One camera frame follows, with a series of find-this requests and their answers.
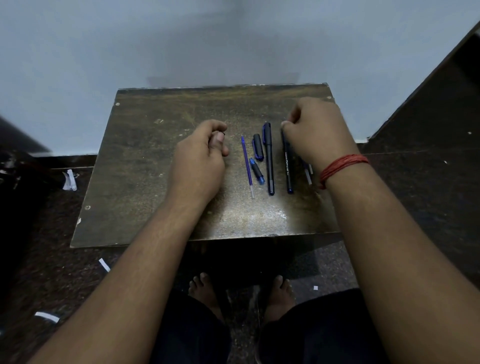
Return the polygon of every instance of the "red thread bracelet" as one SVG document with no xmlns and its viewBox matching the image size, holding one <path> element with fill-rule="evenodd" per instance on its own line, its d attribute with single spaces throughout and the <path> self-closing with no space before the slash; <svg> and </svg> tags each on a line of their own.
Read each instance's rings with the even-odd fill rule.
<svg viewBox="0 0 480 364">
<path fill-rule="evenodd" d="M 322 171 L 322 173 L 320 173 L 320 189 L 326 189 L 327 187 L 325 186 L 325 181 L 332 177 L 339 170 L 357 163 L 370 164 L 368 159 L 360 154 L 348 154 L 340 157 L 339 159 L 335 159 L 328 165 L 327 168 Z"/>
</svg>

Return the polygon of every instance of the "bare foot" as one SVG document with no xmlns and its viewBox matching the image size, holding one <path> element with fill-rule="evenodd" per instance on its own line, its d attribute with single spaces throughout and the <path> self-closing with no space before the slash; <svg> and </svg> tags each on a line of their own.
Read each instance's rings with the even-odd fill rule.
<svg viewBox="0 0 480 364">
<path fill-rule="evenodd" d="M 188 288 L 188 295 L 199 300 L 212 310 L 219 320 L 224 321 L 208 274 L 203 272 L 200 273 L 200 278 L 197 276 L 193 277 L 193 280 L 190 281 L 190 288 Z"/>
<path fill-rule="evenodd" d="M 295 296 L 288 279 L 283 280 L 282 276 L 276 276 L 273 281 L 272 292 L 268 298 L 265 310 L 264 324 L 278 320 L 295 306 Z"/>
</svg>

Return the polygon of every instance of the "dark granite floor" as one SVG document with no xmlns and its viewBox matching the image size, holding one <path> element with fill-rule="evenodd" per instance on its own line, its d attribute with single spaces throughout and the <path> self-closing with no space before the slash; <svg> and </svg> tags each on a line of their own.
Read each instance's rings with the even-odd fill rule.
<svg viewBox="0 0 480 364">
<path fill-rule="evenodd" d="M 363 152 L 435 244 L 480 287 L 480 88 L 463 66 L 454 58 L 442 67 Z M 113 266 L 123 251 L 69 247 L 92 168 L 75 172 L 78 191 L 51 192 L 33 224 L 1 316 L 2 363 L 24 363 L 105 276 L 99 258 Z M 343 243 L 189 245 L 175 287 L 186 291 L 201 270 L 211 273 L 231 328 L 230 363 L 254 363 L 274 275 L 292 279 L 298 302 L 357 286 Z M 36 311 L 61 321 L 34 317 Z"/>
</svg>

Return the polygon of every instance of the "white wall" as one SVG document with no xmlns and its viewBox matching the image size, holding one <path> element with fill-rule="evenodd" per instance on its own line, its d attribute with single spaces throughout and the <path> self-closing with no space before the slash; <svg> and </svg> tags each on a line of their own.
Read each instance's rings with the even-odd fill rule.
<svg viewBox="0 0 480 364">
<path fill-rule="evenodd" d="M 4 0 L 0 115 L 89 154 L 118 88 L 328 82 L 365 139 L 479 19 L 476 0 Z"/>
</svg>

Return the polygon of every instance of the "table top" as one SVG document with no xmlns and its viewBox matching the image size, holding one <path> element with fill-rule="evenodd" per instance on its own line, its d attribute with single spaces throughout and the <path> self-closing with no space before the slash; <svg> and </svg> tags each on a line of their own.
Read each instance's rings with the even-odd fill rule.
<svg viewBox="0 0 480 364">
<path fill-rule="evenodd" d="M 334 102 L 327 84 L 119 90 L 71 246 L 128 245 L 164 198 L 176 143 L 206 119 L 227 123 L 230 155 L 220 192 L 191 240 L 338 231 L 328 195 L 308 186 L 297 160 L 295 192 L 287 193 L 280 124 L 303 96 Z M 240 137 L 253 157 L 252 137 L 261 135 L 266 121 L 272 125 L 275 195 L 252 175 L 252 199 Z M 266 162 L 258 166 L 266 178 Z"/>
</svg>

